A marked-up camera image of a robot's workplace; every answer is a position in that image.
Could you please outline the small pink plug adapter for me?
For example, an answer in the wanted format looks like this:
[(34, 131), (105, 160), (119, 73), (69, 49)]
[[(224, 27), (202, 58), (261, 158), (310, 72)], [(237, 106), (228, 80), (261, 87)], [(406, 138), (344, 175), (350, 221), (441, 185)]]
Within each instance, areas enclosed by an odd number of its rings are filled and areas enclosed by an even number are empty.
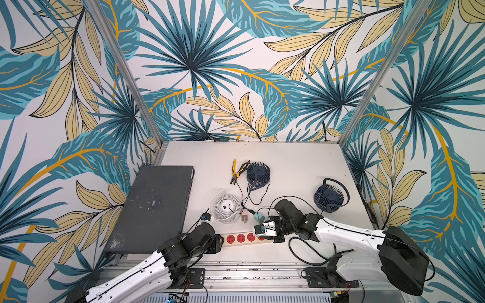
[(241, 220), (242, 220), (243, 223), (247, 223), (248, 222), (248, 211), (247, 211), (247, 209), (244, 209), (242, 211)]

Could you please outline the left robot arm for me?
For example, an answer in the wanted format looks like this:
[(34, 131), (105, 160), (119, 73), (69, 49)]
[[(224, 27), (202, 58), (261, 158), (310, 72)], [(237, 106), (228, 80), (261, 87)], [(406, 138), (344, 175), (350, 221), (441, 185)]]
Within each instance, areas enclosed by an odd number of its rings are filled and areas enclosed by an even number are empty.
[(166, 240), (158, 250), (123, 274), (88, 290), (76, 287), (67, 302), (139, 302), (160, 290), (189, 284), (188, 263), (221, 251), (224, 238), (208, 222)]

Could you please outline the beige red power strip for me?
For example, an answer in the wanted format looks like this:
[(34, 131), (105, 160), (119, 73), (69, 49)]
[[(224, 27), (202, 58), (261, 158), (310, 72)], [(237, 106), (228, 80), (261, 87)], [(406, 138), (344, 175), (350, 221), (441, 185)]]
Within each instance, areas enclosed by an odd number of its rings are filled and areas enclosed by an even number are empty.
[(222, 247), (236, 247), (254, 244), (266, 244), (271, 241), (257, 238), (252, 232), (240, 232), (232, 234), (221, 234), (224, 243)]

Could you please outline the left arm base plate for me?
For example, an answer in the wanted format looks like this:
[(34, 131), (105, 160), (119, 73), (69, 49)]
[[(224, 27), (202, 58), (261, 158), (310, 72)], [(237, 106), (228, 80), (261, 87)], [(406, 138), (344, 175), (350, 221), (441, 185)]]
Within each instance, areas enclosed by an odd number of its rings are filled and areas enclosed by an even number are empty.
[(170, 273), (169, 289), (202, 289), (205, 280), (204, 268), (179, 268)]

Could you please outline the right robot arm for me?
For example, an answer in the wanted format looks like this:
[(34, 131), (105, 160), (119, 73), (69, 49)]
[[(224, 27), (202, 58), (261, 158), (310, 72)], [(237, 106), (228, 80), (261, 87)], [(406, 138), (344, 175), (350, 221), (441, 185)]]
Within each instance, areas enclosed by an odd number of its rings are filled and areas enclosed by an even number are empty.
[(255, 226), (257, 238), (279, 242), (295, 234), (302, 240), (346, 247), (362, 255), (337, 255), (328, 261), (324, 266), (333, 279), (376, 280), (409, 295), (423, 294), (431, 261), (402, 229), (370, 230), (338, 223), (316, 213), (304, 214), (288, 199), (280, 200), (275, 211), (276, 215)]

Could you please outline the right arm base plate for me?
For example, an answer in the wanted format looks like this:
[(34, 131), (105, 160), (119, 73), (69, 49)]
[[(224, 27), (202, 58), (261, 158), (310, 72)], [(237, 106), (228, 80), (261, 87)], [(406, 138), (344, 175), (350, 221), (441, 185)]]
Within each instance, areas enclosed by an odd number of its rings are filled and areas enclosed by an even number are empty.
[(359, 287), (357, 280), (346, 281), (336, 272), (326, 268), (309, 267), (301, 272), (311, 289), (353, 289)]

